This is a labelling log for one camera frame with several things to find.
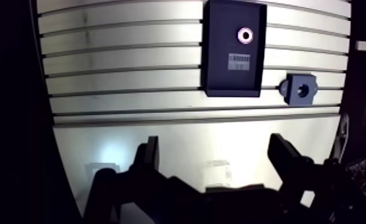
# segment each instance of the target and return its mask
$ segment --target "hole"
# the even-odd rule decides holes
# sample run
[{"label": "hole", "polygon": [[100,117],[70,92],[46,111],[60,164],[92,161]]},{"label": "hole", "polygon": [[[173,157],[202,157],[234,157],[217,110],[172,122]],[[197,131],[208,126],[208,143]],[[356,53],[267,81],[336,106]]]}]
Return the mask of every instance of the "hole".
[{"label": "hole", "polygon": [[243,33],[243,37],[244,37],[245,39],[248,39],[248,38],[250,37],[250,35],[249,35],[249,33],[248,33],[248,32],[244,32],[244,33]]},{"label": "hole", "polygon": [[302,85],[297,90],[297,94],[299,94],[299,97],[304,98],[308,95],[309,88],[307,85]]}]

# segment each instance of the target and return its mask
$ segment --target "slotted panel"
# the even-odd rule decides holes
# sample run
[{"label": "slotted panel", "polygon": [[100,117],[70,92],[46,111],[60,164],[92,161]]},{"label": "slotted panel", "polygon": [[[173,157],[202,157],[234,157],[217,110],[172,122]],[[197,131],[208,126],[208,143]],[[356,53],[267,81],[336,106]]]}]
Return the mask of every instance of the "slotted panel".
[{"label": "slotted panel", "polygon": [[[41,39],[41,47],[43,54],[50,54],[110,46],[201,42],[201,36],[202,24],[130,26],[50,36]],[[266,44],[343,53],[349,50],[347,38],[273,27],[266,29]]]},{"label": "slotted panel", "polygon": [[103,51],[44,58],[46,74],[147,66],[199,65],[200,47]]},{"label": "slotted panel", "polygon": [[351,4],[341,0],[260,0],[255,2],[278,3],[292,5],[311,10],[332,13],[344,17],[351,17]]},{"label": "slotted panel", "polygon": [[139,2],[107,5],[68,11],[39,18],[40,33],[101,24],[128,23],[147,20],[201,19],[200,1]]},{"label": "slotted panel", "polygon": [[281,28],[266,28],[266,45],[285,48],[309,48],[309,50],[336,51],[347,53],[347,38]]},{"label": "slotted panel", "polygon": [[[316,52],[265,49],[265,66],[346,70],[347,56]],[[46,74],[133,67],[200,65],[201,47],[149,48],[103,51],[44,58]]]},{"label": "slotted panel", "polygon": [[[193,1],[108,5],[41,17],[39,30],[40,33],[48,33],[138,21],[199,20],[203,17],[202,11],[202,2]],[[350,21],[289,8],[269,6],[266,20],[269,24],[350,34]]]},{"label": "slotted panel", "polygon": [[305,108],[269,108],[256,110],[203,110],[186,112],[162,112],[162,113],[140,113],[140,114],[101,114],[101,115],[82,115],[82,116],[55,116],[55,124],[71,123],[99,123],[113,122],[120,124],[140,123],[156,121],[166,122],[193,122],[203,119],[243,119],[259,120],[266,116],[293,116],[297,114],[337,114],[340,107],[305,107]]},{"label": "slotted panel", "polygon": [[[278,86],[286,79],[287,73],[309,73],[317,77],[321,88],[341,88],[344,86],[344,73],[324,73],[310,71],[264,70],[262,86]],[[157,88],[199,88],[200,70],[153,70],[120,73],[88,74],[82,76],[56,77],[46,80],[49,94],[69,94],[78,92],[101,92],[140,90]]]},{"label": "slotted panel", "polygon": [[278,67],[346,70],[347,59],[347,56],[342,55],[267,48],[263,64]]},{"label": "slotted panel", "polygon": [[201,42],[202,24],[115,27],[41,39],[43,54],[107,46]]},{"label": "slotted panel", "polygon": [[323,30],[343,35],[350,34],[350,21],[289,8],[268,7],[266,21],[270,24]]},{"label": "slotted panel", "polygon": [[345,85],[346,74],[329,73],[317,71],[286,71],[286,70],[264,70],[262,75],[262,86],[278,86],[291,74],[312,74],[317,77],[317,85],[320,88],[341,88]]},{"label": "slotted panel", "polygon": [[[318,91],[313,105],[340,104],[342,91]],[[53,113],[159,110],[168,108],[260,107],[287,105],[278,90],[263,90],[259,98],[208,98],[202,91],[146,92],[51,98]]]},{"label": "slotted panel", "polygon": [[[38,12],[44,13],[48,11],[60,10],[63,8],[77,7],[102,2],[117,3],[118,1],[121,0],[37,0],[37,5]],[[303,7],[311,10],[332,13],[344,17],[351,16],[351,4],[340,0],[255,0],[254,2],[291,5],[295,7]]]}]

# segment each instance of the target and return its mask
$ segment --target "barcode label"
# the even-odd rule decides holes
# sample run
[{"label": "barcode label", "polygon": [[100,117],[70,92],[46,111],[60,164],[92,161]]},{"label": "barcode label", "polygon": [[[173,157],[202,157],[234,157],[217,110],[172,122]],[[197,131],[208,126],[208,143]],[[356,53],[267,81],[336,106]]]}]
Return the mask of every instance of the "barcode label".
[{"label": "barcode label", "polygon": [[229,54],[228,70],[250,70],[249,54]]}]

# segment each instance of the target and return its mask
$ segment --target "black mechanical part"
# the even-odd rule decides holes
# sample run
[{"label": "black mechanical part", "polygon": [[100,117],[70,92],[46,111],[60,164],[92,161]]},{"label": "black mechanical part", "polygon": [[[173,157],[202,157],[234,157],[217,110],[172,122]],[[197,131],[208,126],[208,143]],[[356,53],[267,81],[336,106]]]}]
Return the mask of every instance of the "black mechanical part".
[{"label": "black mechanical part", "polygon": [[[94,177],[85,223],[110,223],[114,207],[135,203],[156,223],[366,223],[366,197],[336,160],[316,165],[279,134],[272,134],[268,157],[283,181],[279,191],[263,185],[214,188],[201,194],[158,171],[158,137],[138,147],[125,173],[102,169]],[[303,192],[315,192],[311,208]]]}]

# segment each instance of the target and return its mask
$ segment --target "circular target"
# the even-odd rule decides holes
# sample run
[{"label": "circular target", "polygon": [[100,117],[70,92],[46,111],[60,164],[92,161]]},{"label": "circular target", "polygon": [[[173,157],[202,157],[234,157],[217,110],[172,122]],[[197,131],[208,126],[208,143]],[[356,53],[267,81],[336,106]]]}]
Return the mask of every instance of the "circular target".
[{"label": "circular target", "polygon": [[250,28],[243,27],[237,32],[237,39],[243,44],[251,43],[254,38],[254,34]]}]

